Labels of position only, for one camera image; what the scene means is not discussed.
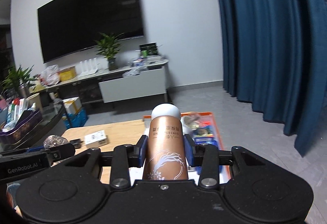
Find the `glass tabletop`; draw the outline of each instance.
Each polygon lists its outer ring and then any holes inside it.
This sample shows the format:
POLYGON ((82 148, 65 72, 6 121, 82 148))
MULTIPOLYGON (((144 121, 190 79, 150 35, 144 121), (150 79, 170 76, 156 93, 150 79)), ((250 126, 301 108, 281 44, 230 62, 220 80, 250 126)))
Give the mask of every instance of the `glass tabletop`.
POLYGON ((33 147, 36 142, 51 131, 64 113, 65 108, 63 104, 53 105, 53 103, 50 103, 49 106, 43 107, 43 120, 18 142, 14 144, 3 144, 0 142, 0 152, 33 147))

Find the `metal screw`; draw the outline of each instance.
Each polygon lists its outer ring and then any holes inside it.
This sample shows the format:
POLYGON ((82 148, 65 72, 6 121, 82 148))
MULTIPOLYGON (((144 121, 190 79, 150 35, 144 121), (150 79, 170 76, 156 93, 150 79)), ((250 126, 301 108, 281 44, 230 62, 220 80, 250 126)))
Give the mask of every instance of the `metal screw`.
POLYGON ((204 178, 201 181, 201 184, 205 187, 212 187, 217 184, 217 181, 214 178, 204 178))
POLYGON ((169 186, 167 184, 163 184, 162 186, 160 186, 161 190, 167 190, 169 188, 169 186))
POLYGON ((128 184, 128 181, 124 178, 117 178, 112 181, 112 185, 115 187, 124 187, 128 184))

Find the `tv screen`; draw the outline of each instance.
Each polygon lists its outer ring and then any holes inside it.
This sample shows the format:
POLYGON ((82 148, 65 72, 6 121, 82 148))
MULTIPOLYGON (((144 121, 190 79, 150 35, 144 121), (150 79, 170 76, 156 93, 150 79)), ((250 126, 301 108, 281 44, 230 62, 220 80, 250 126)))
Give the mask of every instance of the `tv screen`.
POLYGON ((140 0, 53 0, 38 9, 43 61, 90 48, 100 32, 143 36, 140 0))

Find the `wooden table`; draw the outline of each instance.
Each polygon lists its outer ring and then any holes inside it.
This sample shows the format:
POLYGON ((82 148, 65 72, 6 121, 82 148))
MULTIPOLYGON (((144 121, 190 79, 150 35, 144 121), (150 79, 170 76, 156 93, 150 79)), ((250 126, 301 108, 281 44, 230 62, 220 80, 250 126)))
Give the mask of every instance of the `wooden table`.
MULTIPOLYGON (((87 134, 92 134, 97 131, 104 130, 109 139, 109 144, 100 147, 102 152, 113 151, 114 147, 123 144, 136 144, 144 132, 144 124, 142 120, 127 121, 121 123, 104 124, 104 125, 94 125, 85 126, 78 128, 71 128, 66 130, 62 135, 68 141, 80 138, 84 140, 84 136, 87 134)), ((81 153, 86 150, 83 146, 76 150, 76 154, 81 153)), ((111 167, 104 167, 101 182, 109 184, 111 167)))

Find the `purple storage box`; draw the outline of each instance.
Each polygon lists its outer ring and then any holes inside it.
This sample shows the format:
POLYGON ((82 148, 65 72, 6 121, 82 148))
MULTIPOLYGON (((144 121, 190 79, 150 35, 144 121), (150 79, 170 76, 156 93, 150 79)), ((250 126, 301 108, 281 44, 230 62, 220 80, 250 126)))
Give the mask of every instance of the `purple storage box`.
POLYGON ((32 112, 25 120, 16 124, 15 128, 8 132, 0 133, 0 142, 3 144, 15 144, 28 134, 43 120, 39 109, 32 112))

